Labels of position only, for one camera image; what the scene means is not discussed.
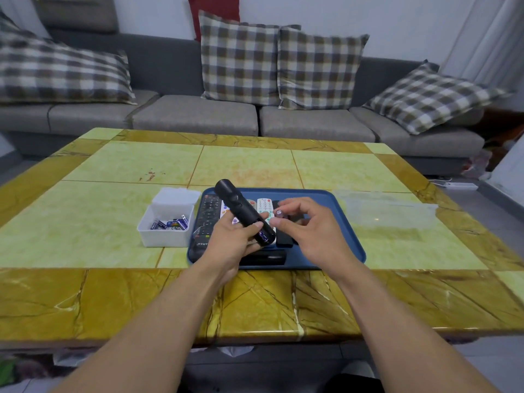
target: hand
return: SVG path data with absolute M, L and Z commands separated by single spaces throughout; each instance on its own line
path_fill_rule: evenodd
M 266 219 L 269 214 L 263 212 L 260 216 Z M 203 260 L 208 262 L 220 273 L 220 285 L 226 284 L 235 277 L 242 257 L 260 249 L 260 244 L 249 244 L 249 242 L 260 231 L 263 223 L 256 222 L 244 227 L 241 223 L 233 225 L 233 218 L 231 211 L 227 211 L 215 224 L 206 251 L 202 260 L 199 260 L 199 262 Z
M 301 219 L 297 223 L 285 218 L 271 218 L 269 224 L 294 238 L 304 256 L 333 280 L 341 276 L 345 266 L 358 262 L 329 208 L 309 197 L 287 198 L 278 205 L 275 212 L 282 210 L 288 215 L 309 215 L 309 219 Z

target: red fabric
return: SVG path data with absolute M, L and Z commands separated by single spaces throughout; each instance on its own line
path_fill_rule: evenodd
M 240 21 L 239 0 L 188 0 L 193 15 L 195 40 L 200 41 L 200 22 L 198 11 L 203 10 L 222 19 Z

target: black remote control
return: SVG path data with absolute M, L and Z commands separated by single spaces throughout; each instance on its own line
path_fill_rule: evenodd
M 232 214 L 237 217 L 244 227 L 252 225 L 258 221 L 264 223 L 262 229 L 254 237 L 258 244 L 264 247 L 275 241 L 277 235 L 271 226 L 262 219 L 259 213 L 248 203 L 244 196 L 242 196 L 242 193 L 229 181 L 229 179 L 219 180 L 215 185 L 215 193 L 220 197 L 224 204 L 230 208 Z

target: person's leg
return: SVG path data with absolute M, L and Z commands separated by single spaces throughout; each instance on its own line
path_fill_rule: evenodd
M 349 363 L 340 374 L 332 377 L 324 386 L 323 393 L 384 393 L 380 379 L 375 378 L 365 361 Z

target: marble table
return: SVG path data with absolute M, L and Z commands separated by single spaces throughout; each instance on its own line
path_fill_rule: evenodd
M 100 344 L 187 267 L 136 226 L 163 186 L 389 192 L 438 204 L 428 230 L 353 227 L 366 264 L 447 337 L 524 333 L 524 264 L 384 144 L 95 128 L 0 187 L 0 347 Z M 339 342 L 361 333 L 321 271 L 241 271 L 196 344 Z

